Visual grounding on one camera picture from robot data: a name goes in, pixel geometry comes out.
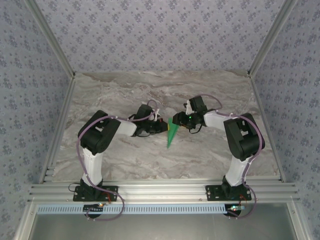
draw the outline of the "black mounting bracket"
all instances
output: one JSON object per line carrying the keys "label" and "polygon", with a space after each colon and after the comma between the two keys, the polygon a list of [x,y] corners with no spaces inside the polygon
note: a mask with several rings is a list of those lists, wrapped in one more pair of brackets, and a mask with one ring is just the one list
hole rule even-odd
{"label": "black mounting bracket", "polygon": [[234,195],[232,198],[226,196],[226,194],[222,188],[222,185],[205,186],[205,191],[206,191],[206,199],[208,202],[243,201],[244,199],[241,198],[241,195],[244,196],[247,201],[250,201],[252,199],[250,191],[247,188],[245,188],[245,186],[243,186],[243,185],[240,185],[240,187],[237,189],[238,194]]}
{"label": "black mounting bracket", "polygon": [[226,176],[223,176],[221,185],[208,185],[205,186],[206,199],[208,201],[250,201],[251,192],[243,184],[238,186],[231,186]]}
{"label": "black mounting bracket", "polygon": [[[97,185],[99,188],[109,190],[112,192],[118,192],[118,186],[102,186],[102,181]],[[115,202],[117,201],[117,195],[100,191],[92,186],[87,185],[82,179],[80,186],[76,186],[73,194],[74,202]]]}

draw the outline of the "marble surface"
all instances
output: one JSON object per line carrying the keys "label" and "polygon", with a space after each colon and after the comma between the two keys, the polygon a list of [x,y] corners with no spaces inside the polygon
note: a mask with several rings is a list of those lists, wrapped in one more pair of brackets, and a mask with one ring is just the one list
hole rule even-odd
{"label": "marble surface", "polygon": [[[109,72],[75,76],[53,180],[79,181],[82,177],[76,154],[77,133],[97,110],[129,117],[142,103],[154,99],[167,121],[185,110],[186,100],[201,93],[220,99],[221,112],[253,115],[266,144],[248,175],[278,175],[249,78],[229,71]],[[203,99],[208,108],[218,106],[213,99]],[[198,134],[180,127],[169,149],[167,132],[144,138],[116,135],[103,154],[102,176],[105,180],[222,178],[231,158],[225,132],[212,127],[203,127]]]}

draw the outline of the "wall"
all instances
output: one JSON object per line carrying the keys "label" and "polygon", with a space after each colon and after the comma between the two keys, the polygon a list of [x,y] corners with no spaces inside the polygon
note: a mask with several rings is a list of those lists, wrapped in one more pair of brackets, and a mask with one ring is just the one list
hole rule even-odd
{"label": "wall", "polygon": [[69,83],[22,0],[0,1],[0,239],[11,240]]}
{"label": "wall", "polygon": [[255,76],[287,180],[320,239],[320,2],[300,0]]}
{"label": "wall", "polygon": [[37,0],[76,72],[250,67],[283,0]]}

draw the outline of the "purple cable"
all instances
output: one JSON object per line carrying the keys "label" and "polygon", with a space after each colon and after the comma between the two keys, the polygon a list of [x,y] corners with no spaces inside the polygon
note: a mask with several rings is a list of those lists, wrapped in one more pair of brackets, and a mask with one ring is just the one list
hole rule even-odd
{"label": "purple cable", "polygon": [[243,119],[245,120],[246,122],[248,122],[250,125],[252,125],[252,127],[254,128],[254,130],[256,131],[256,133],[258,134],[258,138],[259,138],[259,148],[258,148],[258,151],[248,160],[248,163],[247,165],[245,166],[245,169],[243,171],[243,174],[242,174],[242,184],[243,186],[245,186],[246,188],[248,188],[252,194],[253,194],[253,198],[254,198],[254,203],[253,203],[253,207],[252,209],[250,210],[250,212],[244,216],[238,216],[237,214],[235,214],[234,212],[232,211],[227,211],[228,213],[236,216],[238,219],[244,219],[244,218],[247,218],[249,217],[255,210],[256,206],[257,206],[257,196],[256,196],[256,193],[255,191],[249,186],[249,185],[246,185],[245,183],[245,178],[246,178],[246,175],[247,175],[247,172],[249,170],[249,167],[251,165],[251,162],[253,160],[255,160],[255,158],[260,154],[261,150],[262,150],[262,145],[263,145],[263,142],[262,142],[262,135],[261,135],[261,132],[259,130],[259,128],[254,124],[254,122],[252,122],[250,119],[246,118],[245,116],[241,116],[241,115],[236,115],[236,114],[226,114],[226,113],[221,113],[221,112],[218,112],[216,111],[217,114],[221,115],[221,116],[225,116],[225,117],[236,117],[236,118],[240,118],[240,119]]}
{"label": "purple cable", "polygon": [[157,104],[157,102],[156,102],[155,100],[153,100],[153,99],[150,99],[146,104],[149,106],[149,103],[151,103],[151,102],[153,102],[153,103],[155,104],[155,109],[157,109],[157,108],[158,108],[158,104]]}
{"label": "purple cable", "polygon": [[[112,221],[112,220],[115,220],[115,219],[119,218],[119,217],[121,216],[121,214],[123,213],[124,209],[125,209],[125,200],[122,198],[122,196],[121,196],[119,193],[117,193],[117,192],[115,192],[115,191],[110,191],[110,190],[106,190],[106,189],[103,189],[103,188],[101,188],[101,187],[98,187],[98,186],[94,185],[94,183],[91,181],[91,179],[89,178],[89,175],[88,175],[88,171],[87,171],[87,169],[86,169],[86,165],[85,165],[84,161],[82,160],[81,154],[80,154],[79,144],[80,144],[81,138],[83,137],[83,135],[84,135],[93,125],[95,125],[96,123],[98,123],[98,122],[100,122],[100,121],[102,121],[102,120],[105,120],[105,119],[110,119],[110,118],[111,118],[111,119],[120,119],[120,120],[127,121],[127,122],[137,122],[137,121],[146,120],[146,119],[150,118],[150,117],[151,117],[152,115],[154,115],[154,114],[155,114],[155,112],[153,111],[149,116],[146,116],[146,117],[143,117],[143,118],[140,118],[140,119],[133,119],[133,120],[128,120],[128,119],[126,119],[126,118],[117,117],[117,116],[111,116],[111,115],[109,115],[109,116],[104,116],[104,117],[100,117],[100,118],[98,118],[97,120],[95,120],[94,122],[92,122],[91,124],[89,124],[89,125],[81,132],[81,134],[79,135],[78,140],[76,141],[76,153],[77,153],[77,155],[78,155],[78,160],[80,161],[80,164],[81,164],[81,166],[82,166],[82,168],[83,168],[84,174],[86,175],[86,179],[88,180],[88,182],[90,183],[90,185],[91,185],[92,187],[94,187],[95,189],[98,189],[98,190],[100,190],[100,191],[102,191],[102,192],[106,192],[106,193],[109,193],[109,194],[117,195],[117,196],[121,199],[121,201],[122,201],[122,208],[121,208],[121,211],[118,213],[118,215],[116,215],[116,216],[114,216],[114,217],[111,217],[111,218],[103,218],[103,219],[100,219],[100,218],[97,218],[97,219],[96,219],[96,218],[94,218],[94,219],[93,219],[94,221],[106,222],[106,221]],[[92,218],[89,217],[88,213],[89,213],[89,212],[87,211],[86,217],[88,218],[88,220],[92,220]]]}
{"label": "purple cable", "polygon": [[207,97],[210,97],[210,98],[216,100],[216,101],[219,103],[219,105],[220,105],[220,107],[216,108],[216,110],[222,109],[222,107],[223,107],[223,106],[222,106],[222,103],[221,103],[220,100],[219,100],[218,98],[216,98],[215,96],[212,96],[212,95],[210,95],[210,94],[203,93],[203,94],[199,94],[199,95],[197,95],[197,96],[194,96],[194,98],[195,98],[195,97],[199,97],[199,96],[207,96]]}

